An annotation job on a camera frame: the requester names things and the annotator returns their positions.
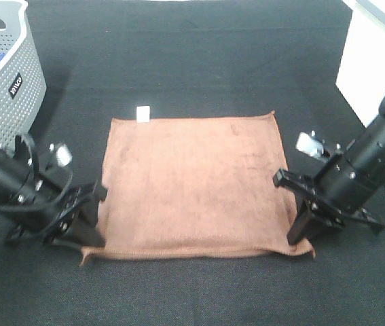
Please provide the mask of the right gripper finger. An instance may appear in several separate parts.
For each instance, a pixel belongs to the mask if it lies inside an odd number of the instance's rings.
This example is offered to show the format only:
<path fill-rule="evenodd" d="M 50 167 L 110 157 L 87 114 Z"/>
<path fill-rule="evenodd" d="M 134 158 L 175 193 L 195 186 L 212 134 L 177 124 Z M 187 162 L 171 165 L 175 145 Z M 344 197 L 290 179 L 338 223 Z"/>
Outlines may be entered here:
<path fill-rule="evenodd" d="M 310 203 L 304 200 L 299 206 L 296 218 L 287 233 L 287 241 L 290 245 L 296 245 L 303 239 L 310 240 L 313 237 L 314 219 Z"/>
<path fill-rule="evenodd" d="M 314 221 L 309 231 L 310 238 L 316 238 L 323 234 L 329 234 L 337 230 L 334 223 L 330 221 Z"/>

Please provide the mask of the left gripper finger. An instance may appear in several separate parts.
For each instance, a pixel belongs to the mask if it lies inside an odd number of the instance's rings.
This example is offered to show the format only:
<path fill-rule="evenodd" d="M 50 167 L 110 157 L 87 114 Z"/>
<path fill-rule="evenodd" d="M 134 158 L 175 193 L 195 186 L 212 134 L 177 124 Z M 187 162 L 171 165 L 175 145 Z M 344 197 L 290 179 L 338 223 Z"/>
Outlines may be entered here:
<path fill-rule="evenodd" d="M 53 237 L 50 241 L 52 246 L 71 249 L 81 252 L 83 244 L 74 238 L 67 238 L 66 236 Z"/>
<path fill-rule="evenodd" d="M 98 202 L 89 201 L 77 210 L 71 225 L 73 240 L 83 247 L 104 247 L 105 239 L 97 230 Z"/>

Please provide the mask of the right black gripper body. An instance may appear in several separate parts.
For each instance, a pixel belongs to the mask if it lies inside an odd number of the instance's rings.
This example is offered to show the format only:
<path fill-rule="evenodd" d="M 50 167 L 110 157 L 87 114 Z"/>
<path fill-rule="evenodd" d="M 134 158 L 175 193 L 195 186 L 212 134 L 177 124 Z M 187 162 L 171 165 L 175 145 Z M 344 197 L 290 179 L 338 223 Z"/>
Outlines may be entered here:
<path fill-rule="evenodd" d="M 384 222 L 379 217 L 359 207 L 349 212 L 336 204 L 333 204 L 319 190 L 318 183 L 313 177 L 299 175 L 282 168 L 278 169 L 272 177 L 275 187 L 282 187 L 302 198 L 301 203 L 306 200 L 310 203 L 314 221 L 330 221 L 337 227 L 336 231 L 344 229 L 345 221 L 353 221 L 368 225 L 373 231 L 380 232 L 385 228 Z"/>

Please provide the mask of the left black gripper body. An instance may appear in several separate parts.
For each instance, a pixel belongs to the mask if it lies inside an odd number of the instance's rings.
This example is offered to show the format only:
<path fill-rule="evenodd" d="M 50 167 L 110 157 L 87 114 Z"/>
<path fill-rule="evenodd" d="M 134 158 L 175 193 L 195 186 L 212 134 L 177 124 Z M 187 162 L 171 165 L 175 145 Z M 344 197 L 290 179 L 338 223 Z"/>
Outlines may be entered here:
<path fill-rule="evenodd" d="M 72 238 L 71 225 L 76 210 L 89 201 L 100 202 L 107 197 L 107 188 L 100 183 L 66 187 L 65 192 L 49 202 L 29 202 L 18 194 L 4 215 L 16 224 L 5 237 L 5 242 L 15 245 L 25 240 L 42 240 L 49 244 L 53 237 Z"/>

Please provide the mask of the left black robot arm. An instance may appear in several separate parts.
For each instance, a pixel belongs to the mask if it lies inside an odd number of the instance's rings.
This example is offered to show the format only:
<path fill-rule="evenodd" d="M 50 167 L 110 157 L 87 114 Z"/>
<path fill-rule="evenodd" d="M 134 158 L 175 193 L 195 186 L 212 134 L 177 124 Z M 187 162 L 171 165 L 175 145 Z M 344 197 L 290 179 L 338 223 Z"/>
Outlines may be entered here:
<path fill-rule="evenodd" d="M 103 248 L 96 229 L 107 189 L 98 181 L 73 185 L 73 156 L 65 143 L 39 153 L 29 134 L 18 134 L 14 152 L 0 145 L 0 216 L 14 223 L 9 245 L 41 240 L 48 245 Z"/>

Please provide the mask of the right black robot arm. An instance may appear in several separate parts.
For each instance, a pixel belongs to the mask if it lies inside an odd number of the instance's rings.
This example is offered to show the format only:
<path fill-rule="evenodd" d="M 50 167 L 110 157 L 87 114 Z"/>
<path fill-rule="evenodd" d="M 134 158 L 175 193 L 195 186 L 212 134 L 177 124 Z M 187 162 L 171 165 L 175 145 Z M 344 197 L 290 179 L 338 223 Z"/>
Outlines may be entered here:
<path fill-rule="evenodd" d="M 302 198 L 295 220 L 287 233 L 290 245 L 319 234 L 342 230 L 345 221 L 368 225 L 375 232 L 384 229 L 364 204 L 385 184 L 385 97 L 379 113 L 363 133 L 345 149 L 331 152 L 316 137 L 308 137 L 313 156 L 325 163 L 313 177 L 282 168 L 272 181 Z"/>

